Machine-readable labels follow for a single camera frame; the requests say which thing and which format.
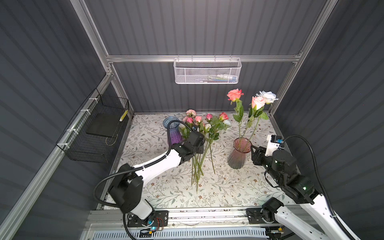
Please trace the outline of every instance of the white rose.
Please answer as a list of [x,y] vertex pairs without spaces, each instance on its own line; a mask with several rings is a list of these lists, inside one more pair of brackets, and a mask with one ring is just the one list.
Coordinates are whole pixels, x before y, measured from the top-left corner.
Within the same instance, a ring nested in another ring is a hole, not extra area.
[[225,125],[228,125],[228,126],[231,125],[231,121],[229,121],[228,119],[224,120],[223,123],[224,123]]
[[204,128],[205,128],[206,131],[208,131],[211,127],[212,126],[210,124],[206,124]]
[[260,91],[260,94],[256,94],[256,96],[264,98],[266,104],[271,104],[274,101],[279,100],[278,98],[276,98],[276,94],[274,94],[271,91],[269,92]]

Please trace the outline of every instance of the gray wall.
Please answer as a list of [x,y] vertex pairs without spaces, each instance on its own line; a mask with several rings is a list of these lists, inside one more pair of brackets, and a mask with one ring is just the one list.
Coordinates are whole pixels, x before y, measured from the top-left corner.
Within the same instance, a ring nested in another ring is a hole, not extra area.
[[[292,55],[324,0],[86,0],[109,55]],[[238,84],[176,84],[171,63],[115,63],[135,112],[233,111],[277,92],[291,63],[243,63]]]
[[[105,71],[69,1],[1,1],[0,42],[2,222]],[[15,239],[75,239],[106,174],[63,159]]]
[[[339,0],[275,114],[284,136],[312,144],[336,212],[362,239],[384,225],[383,12],[384,1]],[[313,177],[303,142],[288,145]]]

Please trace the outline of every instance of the white mesh basket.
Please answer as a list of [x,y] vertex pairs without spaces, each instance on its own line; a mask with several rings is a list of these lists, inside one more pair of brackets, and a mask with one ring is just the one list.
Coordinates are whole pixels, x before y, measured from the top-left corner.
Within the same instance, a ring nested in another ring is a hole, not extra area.
[[239,80],[239,58],[175,58],[177,84],[236,84]]

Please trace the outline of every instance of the floral pattern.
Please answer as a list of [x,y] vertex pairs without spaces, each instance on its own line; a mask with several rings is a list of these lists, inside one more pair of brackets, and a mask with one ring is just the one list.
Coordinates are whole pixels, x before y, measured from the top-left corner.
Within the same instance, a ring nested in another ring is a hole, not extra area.
[[[166,114],[135,115],[129,136],[120,159],[119,167],[125,163],[133,166],[143,163],[164,153],[168,149],[167,134],[162,126]],[[180,120],[181,114],[175,114]],[[250,153],[241,169],[232,169],[227,164],[227,157],[233,150],[233,141],[238,138],[237,122],[232,113],[228,113],[232,126],[222,131],[220,138],[212,144],[212,157],[216,174],[213,172],[209,152],[204,160],[199,187],[191,185],[191,162],[169,169],[144,186],[142,197],[155,208],[189,207],[231,207],[258,206],[271,197],[284,204],[294,204],[292,199],[279,188],[272,188],[265,181],[264,168],[252,164]],[[249,138],[253,128],[248,129],[245,137]],[[266,136],[275,134],[269,120],[261,119],[252,138],[255,146],[266,146]]]

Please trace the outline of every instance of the black wire basket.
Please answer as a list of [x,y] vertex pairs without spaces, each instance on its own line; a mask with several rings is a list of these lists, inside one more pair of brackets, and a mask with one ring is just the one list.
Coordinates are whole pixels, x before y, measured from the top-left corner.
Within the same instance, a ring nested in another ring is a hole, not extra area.
[[61,134],[70,131],[66,142],[56,142],[71,160],[85,162],[113,162],[128,124],[128,99],[99,94],[81,119],[71,129],[77,113]]

